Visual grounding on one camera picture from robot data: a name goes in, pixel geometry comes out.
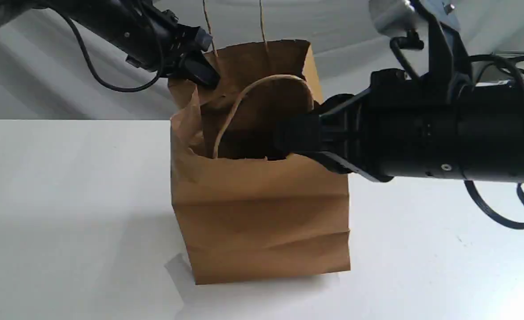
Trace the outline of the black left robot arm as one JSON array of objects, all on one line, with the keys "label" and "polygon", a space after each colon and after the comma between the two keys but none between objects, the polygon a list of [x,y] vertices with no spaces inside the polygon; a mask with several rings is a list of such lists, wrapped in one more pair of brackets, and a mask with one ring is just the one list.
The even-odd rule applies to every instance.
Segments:
[{"label": "black left robot arm", "polygon": [[[140,92],[160,78],[181,78],[215,89],[220,75],[204,53],[211,35],[201,27],[181,24],[171,10],[153,0],[0,0],[0,27],[28,10],[51,9],[69,25],[95,80],[116,92]],[[135,88],[121,88],[99,77],[77,25],[85,27],[126,53],[126,62],[154,72],[154,79]]]}]

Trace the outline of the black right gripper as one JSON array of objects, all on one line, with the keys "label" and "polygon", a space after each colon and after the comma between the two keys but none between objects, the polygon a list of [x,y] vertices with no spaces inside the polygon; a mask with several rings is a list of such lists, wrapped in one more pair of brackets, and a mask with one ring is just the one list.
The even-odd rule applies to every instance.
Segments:
[{"label": "black right gripper", "polygon": [[310,158],[337,174],[356,173],[372,182],[394,179],[381,168],[381,152],[388,150],[380,122],[383,106],[418,97],[425,85],[402,69],[382,69],[370,76],[370,85],[357,94],[337,94],[318,108],[277,123],[274,146],[289,154]]}]

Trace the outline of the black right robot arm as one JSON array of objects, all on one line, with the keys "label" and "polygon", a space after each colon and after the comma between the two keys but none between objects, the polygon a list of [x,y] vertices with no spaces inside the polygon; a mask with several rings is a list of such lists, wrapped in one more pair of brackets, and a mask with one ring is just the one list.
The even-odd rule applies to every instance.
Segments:
[{"label": "black right robot arm", "polygon": [[363,92],[339,94],[277,125],[274,144],[338,174],[524,182],[524,99],[514,80],[471,85],[450,100],[400,69],[373,72]]}]

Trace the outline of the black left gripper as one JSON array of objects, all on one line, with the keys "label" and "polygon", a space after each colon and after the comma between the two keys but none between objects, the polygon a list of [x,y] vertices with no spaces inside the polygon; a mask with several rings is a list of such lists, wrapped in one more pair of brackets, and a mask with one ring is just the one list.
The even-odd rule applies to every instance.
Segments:
[{"label": "black left gripper", "polygon": [[140,10],[140,24],[126,33],[126,62],[136,68],[176,75],[205,88],[217,88],[220,75],[203,53],[212,37],[202,27],[180,24],[174,12]]}]

